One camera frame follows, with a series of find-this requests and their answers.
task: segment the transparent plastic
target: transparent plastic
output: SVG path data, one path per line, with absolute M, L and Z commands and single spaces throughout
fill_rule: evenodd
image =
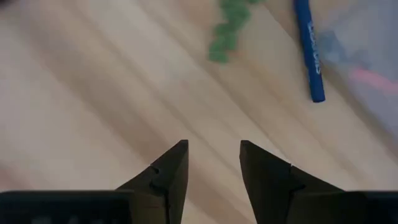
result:
M 398 139 L 398 1 L 361 0 L 318 29 L 322 62 Z

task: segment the wooden surface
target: wooden surface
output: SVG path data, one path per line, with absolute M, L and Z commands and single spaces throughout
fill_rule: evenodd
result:
M 216 0 L 20 0 L 0 11 L 0 189 L 114 189 L 190 141 L 184 223 L 254 223 L 248 139 L 344 189 L 397 189 L 398 159 L 331 84 L 308 96 L 291 0 L 251 8 L 207 61 Z M 315 23 L 347 1 L 312 1 Z

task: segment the blue marker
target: blue marker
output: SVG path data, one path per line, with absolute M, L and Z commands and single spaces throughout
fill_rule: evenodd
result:
M 325 100 L 325 91 L 323 90 L 321 66 L 313 30 L 310 4 L 308 0 L 293 1 L 298 28 L 300 29 L 305 65 L 308 69 L 308 81 L 310 84 L 312 101 L 314 103 L 320 103 Z

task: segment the wood grain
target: wood grain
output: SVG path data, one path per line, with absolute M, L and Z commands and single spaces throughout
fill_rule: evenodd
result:
M 318 21 L 330 4 L 317 1 Z M 289 1 L 251 10 L 232 62 L 218 65 L 206 59 L 216 0 L 3 8 L 0 189 L 113 189 L 180 139 L 184 223 L 255 222 L 241 139 L 347 190 L 396 189 L 394 147 L 338 83 L 326 78 L 326 102 L 310 101 Z

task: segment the green beads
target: green beads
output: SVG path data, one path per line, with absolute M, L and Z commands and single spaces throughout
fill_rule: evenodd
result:
M 247 3 L 257 3 L 262 0 L 219 0 L 224 23 L 214 28 L 214 41 L 209 46 L 209 59 L 214 62 L 227 63 L 227 51 L 236 50 L 238 31 L 250 19 Z

